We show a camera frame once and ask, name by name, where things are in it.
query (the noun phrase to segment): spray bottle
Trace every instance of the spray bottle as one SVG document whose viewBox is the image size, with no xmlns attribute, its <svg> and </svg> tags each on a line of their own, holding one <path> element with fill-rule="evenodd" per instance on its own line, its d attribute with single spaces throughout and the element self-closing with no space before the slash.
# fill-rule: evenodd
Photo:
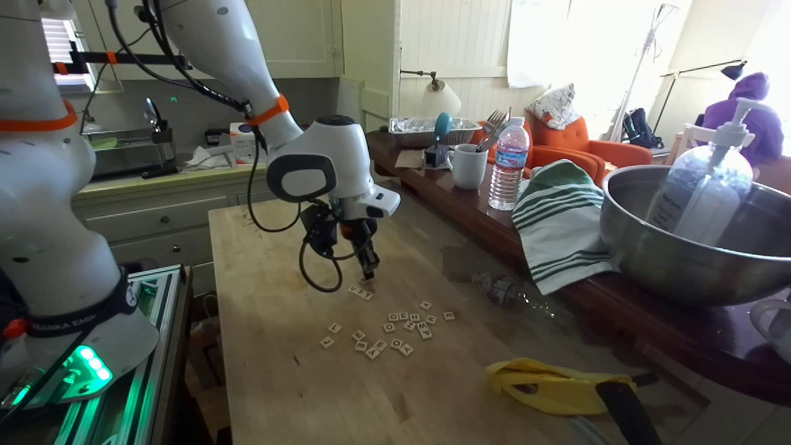
<svg viewBox="0 0 791 445">
<path fill-rule="evenodd" d="M 740 152 L 750 136 L 744 125 L 750 110 L 751 102 L 740 98 L 735 118 L 715 130 L 710 146 L 684 151 L 672 163 L 647 209 L 652 225 L 703 245 L 719 245 L 751 187 L 751 165 Z"/>
</svg>

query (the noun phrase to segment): wooden tabletop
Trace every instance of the wooden tabletop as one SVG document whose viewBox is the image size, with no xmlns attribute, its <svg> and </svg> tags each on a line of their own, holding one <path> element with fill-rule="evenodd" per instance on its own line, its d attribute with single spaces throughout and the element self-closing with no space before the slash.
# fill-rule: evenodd
<svg viewBox="0 0 791 445">
<path fill-rule="evenodd" d="M 264 225 L 295 215 L 287 202 L 257 202 Z M 587 443 L 577 420 L 542 414 L 488 387 L 484 366 L 531 355 L 582 370 L 641 372 L 609 341 L 579 328 L 569 312 L 500 305 L 473 273 L 509 276 L 509 266 L 483 252 L 435 212 L 402 197 L 396 216 L 374 236 L 381 266 L 362 282 L 355 258 L 342 261 L 344 286 L 321 293 L 299 273 L 301 226 L 257 231 L 242 207 L 212 209 L 211 235 L 218 276 L 228 403 L 234 443 Z M 332 283 L 328 265 L 308 254 L 308 273 Z M 389 315 L 432 313 L 432 335 L 420 338 Z M 354 333 L 412 345 L 378 357 L 355 350 Z M 667 380 L 641 387 L 641 397 L 669 439 L 699 409 Z M 596 427 L 620 443 L 604 414 Z"/>
<path fill-rule="evenodd" d="M 489 209 L 478 192 L 454 191 L 449 172 L 396 168 L 401 147 L 385 130 L 369 134 L 369 147 L 381 172 L 397 176 L 427 207 L 527 273 L 519 235 L 507 212 Z M 751 326 L 751 303 L 690 312 L 656 299 L 620 273 L 583 278 L 564 288 L 564 299 L 582 318 L 641 338 L 710 380 L 791 404 L 791 366 Z"/>
</svg>

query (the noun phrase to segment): mug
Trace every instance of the mug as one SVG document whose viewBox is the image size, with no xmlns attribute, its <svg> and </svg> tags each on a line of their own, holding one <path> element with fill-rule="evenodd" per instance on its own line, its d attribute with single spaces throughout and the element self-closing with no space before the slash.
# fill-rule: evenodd
<svg viewBox="0 0 791 445">
<path fill-rule="evenodd" d="M 750 308 L 750 318 L 774 350 L 791 362 L 791 303 L 782 299 L 756 302 Z"/>
<path fill-rule="evenodd" d="M 488 151 L 478 144 L 458 144 L 448 151 L 453 182 L 462 191 L 478 191 L 488 172 Z"/>
</svg>

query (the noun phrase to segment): stainless steel bowl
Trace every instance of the stainless steel bowl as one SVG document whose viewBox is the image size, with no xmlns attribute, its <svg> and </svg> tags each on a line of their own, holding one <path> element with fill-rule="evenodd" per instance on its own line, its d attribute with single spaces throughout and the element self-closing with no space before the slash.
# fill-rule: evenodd
<svg viewBox="0 0 791 445">
<path fill-rule="evenodd" d="M 626 276 L 684 305 L 724 305 L 791 286 L 791 194 L 755 184 L 716 247 L 646 221 L 669 168 L 620 168 L 604 182 L 600 235 Z"/>
</svg>

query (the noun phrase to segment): dish towel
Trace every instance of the dish towel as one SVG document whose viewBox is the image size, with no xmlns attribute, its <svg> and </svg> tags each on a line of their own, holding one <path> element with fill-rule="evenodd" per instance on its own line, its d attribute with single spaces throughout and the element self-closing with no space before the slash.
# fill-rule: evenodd
<svg viewBox="0 0 791 445">
<path fill-rule="evenodd" d="M 535 172 L 519 192 L 511 221 L 542 293 L 615 268 L 598 235 L 604 192 L 572 161 Z"/>
</svg>

